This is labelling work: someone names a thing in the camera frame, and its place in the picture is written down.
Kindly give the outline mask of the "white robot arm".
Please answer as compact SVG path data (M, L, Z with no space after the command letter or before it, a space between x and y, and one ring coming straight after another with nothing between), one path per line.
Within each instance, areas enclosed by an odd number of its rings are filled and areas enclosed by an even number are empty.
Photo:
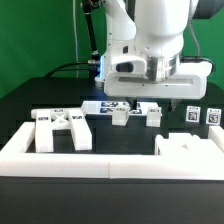
M107 47L95 80L112 97L201 99L213 63L184 56L183 33L194 19L210 19L224 0L82 0L87 20L102 6Z

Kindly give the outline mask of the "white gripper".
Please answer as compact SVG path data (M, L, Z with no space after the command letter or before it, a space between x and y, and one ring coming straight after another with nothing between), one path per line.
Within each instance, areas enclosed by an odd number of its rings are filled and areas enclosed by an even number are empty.
M174 111L177 99L201 99L205 95L212 70L213 63L203 57L113 59L106 73L104 92L114 97L172 99L170 108ZM132 110L137 110L135 98Z

